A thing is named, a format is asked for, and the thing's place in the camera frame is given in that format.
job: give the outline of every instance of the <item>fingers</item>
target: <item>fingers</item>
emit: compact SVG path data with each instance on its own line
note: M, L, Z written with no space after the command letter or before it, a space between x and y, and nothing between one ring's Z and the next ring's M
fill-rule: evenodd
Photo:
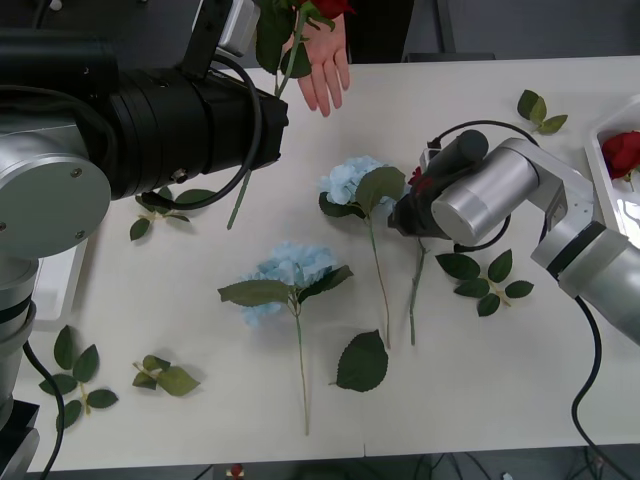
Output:
M311 81L311 75L307 75L306 77L302 77L298 79L298 85L300 86L300 90L302 91L302 96L307 102L309 109L312 112L315 112L318 109L318 99L316 98L316 92L313 89L313 82Z
M347 60L347 51L344 48L338 50L335 55L336 67L338 67L338 73L340 74L340 83L342 83L342 89L344 91L349 90L351 85L351 77L349 75L349 61Z
M333 62L324 64L324 77L327 80L327 86L333 99L333 106L340 108L342 106L342 91L340 90L340 82L338 81L338 71Z
M316 64L311 66L311 81L313 82L313 89L316 92L320 112L322 112L322 116L328 117L331 113L331 107L329 106L329 92L327 91L327 81L322 65Z

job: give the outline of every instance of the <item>black cable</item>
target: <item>black cable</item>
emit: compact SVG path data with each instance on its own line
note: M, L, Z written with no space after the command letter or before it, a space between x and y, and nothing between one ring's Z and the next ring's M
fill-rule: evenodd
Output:
M260 96L258 95L258 90L256 89L256 86L253 83L253 80L251 80L249 74L247 74L247 72L245 72L244 69L236 62L221 55L214 55L213 60L215 62L226 65L234 72L236 72L249 90L249 96L251 97L251 104L253 107L253 137L251 138L251 145L249 146L247 156L244 162L242 162L240 170L238 170L238 173L236 173L231 181L227 183L220 191L214 193L209 198L205 198L203 200L192 203L175 203L171 200L167 200L166 198L162 198L160 195L154 192L143 193L142 201L149 205L164 207L170 210L197 210L199 208L208 207L212 203L221 200L228 193L230 193L245 177L245 175L249 172L254 164L256 155L258 153L258 148L260 147L260 139L262 138L262 107L260 106Z
M44 368L44 365L40 363L35 353L33 353L28 340L27 343L25 343L22 347L22 350L24 351L24 355L27 357L27 360L29 360L29 363L33 365L33 368L35 368L40 375L42 375L42 377L51 387L51 390L53 390L53 395L54 397L56 397L56 404L58 405L58 433L56 435L56 443L53 447L53 451L51 452L51 456L49 457L49 461L40 474L40 480L44 480L45 478L47 478L47 475L49 475L49 472L51 471L56 458L58 458L58 453L60 453L60 447L62 446L62 437L64 436L64 400L62 398L62 394L60 393L58 385L56 385L56 382L51 374L47 371L46 368Z
M458 243L455 243L453 245L453 251L455 253L469 253L469 252L477 252L479 250L484 250L485 248L489 248L500 241L500 239L504 236L504 234L507 233L507 229L509 228L510 224L511 224L511 215L509 214L507 215L507 218L504 219L504 223L502 224L502 228L500 229L498 234L495 237L493 237L491 240L489 240L487 243L484 243L482 245L476 245L475 247L467 247L465 245L460 245Z
M591 449L613 470L616 471L618 475L626 480L633 480L631 475L622 470L618 465L616 465L607 454L605 454L600 447L598 447L589 435L584 431L582 425L580 424L580 420L578 419L578 407L580 406L580 402L585 397L585 395L589 392L591 387L593 386L596 377L598 376L598 372L600 371L600 365L602 364L602 339L600 337L600 330L598 330L598 324L596 323L591 310L584 300L580 297L575 298L576 303L584 313L585 317L587 317L587 321L589 322L589 326L591 327L591 333L593 334L593 347L594 347L594 356L593 356L593 367L591 368L591 373L589 374L589 378L585 382L584 386L580 389L576 398L573 400L571 405L571 419L573 420L573 424L578 430L578 433L582 436L585 442L591 447Z
M202 472L200 472L200 474L194 478L193 480L200 480L202 477L204 477L209 470L211 470L213 468L213 465L209 465L207 468L205 468Z
M438 461L432 467L430 467L429 480L433 478L433 472L435 472L436 468L438 468L438 465L440 465L440 462L442 462L442 460L444 459L444 456L445 456L444 453L440 455L440 458L438 459Z
M478 468L480 469L480 471L482 472L482 474L484 475L484 477L485 477L487 480L491 480L491 475L489 475L489 474L487 473L487 471L484 469L484 467L483 467L483 466L482 466L482 464L480 463L480 460L478 460L476 457L474 457L474 456L473 456L473 455L471 455L470 453L465 452L465 455L466 455L467 457L469 457L473 463L475 463L475 464L476 464L476 467L478 467Z
M473 120L472 122L461 123L460 125L456 125L455 127L452 127L449 130L447 130L446 132L441 133L440 135L438 135L436 138L433 139L432 142L429 143L429 145L432 145L432 144L435 145L435 144L440 143L444 137L446 137L450 133L453 133L453 132L455 132L457 130L462 130L463 128L473 127L473 126L476 126L476 125L493 125L495 127L508 128L509 130L513 130L514 132L518 132L524 138L526 138L531 143L533 143L536 147L540 146L540 145L538 145L538 142L536 142L536 139L533 138L529 132L521 129L520 127L516 127L515 125L511 125L510 123L499 122L497 120Z
M458 461L456 460L455 455L453 453L449 453L447 457L449 458L451 465L453 465L453 469L456 471L456 475L458 475L458 480L464 480L464 478L462 477L462 470L460 470L460 465L458 465Z
M52 1L53 0L40 0L40 2L38 3L38 7L36 8L36 13L33 16L33 24L31 25L32 28L36 30L42 28L44 17L47 14L47 10L49 10Z
M422 462L427 457L426 454L420 455L418 459L418 463L416 464L416 469L413 471L413 480L418 480L418 475L420 474L420 467L422 466Z

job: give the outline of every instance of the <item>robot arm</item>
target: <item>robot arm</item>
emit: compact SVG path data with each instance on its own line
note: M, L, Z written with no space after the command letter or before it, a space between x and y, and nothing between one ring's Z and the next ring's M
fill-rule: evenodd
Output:
M410 198L398 203L391 225L405 234L427 232L475 245L529 200L545 212L547 231L532 259L569 296L583 297L640 345L640 250L593 220L591 182L525 140L506 140L484 157L482 138L479 132L465 132L428 164L423 156L425 173ZM457 163L462 175L441 190L421 190L420 185L431 187L443 178L440 156L449 164ZM407 219L414 219L413 224Z

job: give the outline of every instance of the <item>red rose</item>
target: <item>red rose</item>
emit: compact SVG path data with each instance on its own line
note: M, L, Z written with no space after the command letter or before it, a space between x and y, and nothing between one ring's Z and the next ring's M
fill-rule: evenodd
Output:
M622 178L640 166L640 132L610 138L602 145L602 155L612 179Z
M413 185L416 181L422 176L422 169L420 167L416 168L411 175L411 179L409 180L409 185Z
M323 17L333 20L345 12L355 13L348 0L311 0Z

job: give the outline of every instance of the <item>green leaf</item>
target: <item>green leaf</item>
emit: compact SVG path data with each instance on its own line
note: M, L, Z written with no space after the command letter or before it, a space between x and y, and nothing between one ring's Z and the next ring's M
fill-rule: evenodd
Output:
M365 218L365 214L360 208L354 205L339 205L337 203L330 202L327 200L327 195L327 192L322 192L318 203L322 213L328 217L340 218L346 217L347 215L355 215L359 218Z
M482 300L478 302L478 315L481 317L488 317L493 315L500 306L500 297L495 293L490 293Z
M533 110L533 106L538 101L538 94L532 92L531 90L525 90L522 92L522 96L518 101L518 113L525 120L531 119L531 110Z
M243 307L257 307L265 303L289 301L289 285L280 280L247 280L219 288L220 301Z
M292 8L280 8L273 0L261 0L260 18L256 27L256 60L272 75L278 72L282 46L293 33L296 13Z
M186 192L178 195L178 198L176 198L176 203L199 202L200 200L210 198L212 195L214 195L214 192L212 192L211 190L196 188L193 190L187 190Z
M136 202L138 202L138 205L140 205L142 208L144 208L145 210L148 210L151 213L156 211L156 208L154 206L147 205L146 203L144 203L140 195L136 195Z
M140 372L133 379L133 386L138 388L147 388L149 390L155 390L158 382L154 378L151 378L146 373Z
M533 283L525 280L518 280L509 285L504 290L504 293L506 293L509 298L524 298L529 295L532 290Z
M176 215L176 214L172 213L171 215L169 215L169 218L175 218L176 220L181 220L183 222L191 223L191 220L189 220L184 215Z
M366 215L370 215L382 197L400 200L404 194L404 185L404 173L397 168L376 168L362 177L356 190L356 202Z
M181 367L170 367L158 375L158 385L174 397L183 397L200 385Z
M291 50L288 50L282 57L282 62L280 63L280 70L283 75L287 73L290 58ZM302 78L307 75L311 75L311 62L309 61L309 55L307 55L307 47L305 47L304 43L301 43L296 50L296 58L293 62L293 68L291 69L291 78Z
M87 403L93 408L109 408L118 401L118 396L111 390L94 390L87 395Z
M76 423L81 412L80 400L72 400L64 406L64 430ZM60 430L60 416L56 418L56 430Z
M82 383L89 382L98 371L100 357L95 345L87 348L73 366L73 378Z
M473 280L480 275L480 265L473 258L461 253L444 253L436 260L447 275L458 280Z
M347 265L344 265L343 267L340 267L336 270L332 270L324 277L322 277L322 279L302 290L302 292L300 292L300 295L298 296L298 302L302 304L302 302L304 302L307 298L331 290L332 288L337 287L347 278L352 276L353 272Z
M141 218L136 223L131 226L131 230L129 230L129 238L133 242L134 240L139 240L144 237L149 231L149 227L151 226L151 222L146 218Z
M166 372L171 366L171 362L167 362L155 355L147 355L144 357L144 360L142 360L142 366L145 370L149 370L150 372L153 372L154 370L163 370Z
M531 110L531 116L529 120L531 120L536 125L542 125L545 117L547 116L547 104L544 102L544 98L538 97L538 101L533 106Z
M542 135L553 135L554 133L558 133L558 130L560 130L567 121L567 118L569 118L568 115L556 115L555 117L551 117L542 122L542 125L540 125L536 131Z
M73 345L73 335L71 327L68 325L60 330L56 343L53 346L53 356L56 363L63 370L71 370L75 355L75 347Z
M504 282L513 268L513 254L511 249L502 253L489 265L489 280L495 283Z
M338 363L336 385L346 390L368 392L382 383L387 375L389 356L380 333L361 333L345 348Z
M78 386L78 382L76 381L75 378L73 378L70 375L65 375L64 373L58 373L56 375L53 375L53 381L58 386L58 390L60 390L60 393L62 395L66 395L67 393L73 392ZM47 382L46 380L42 382L39 386L44 393L48 393L49 395L54 394L53 388L51 388L51 385L49 385L49 382Z
M489 282L484 278L474 278L460 285L454 292L463 297L482 298L489 293L489 290Z

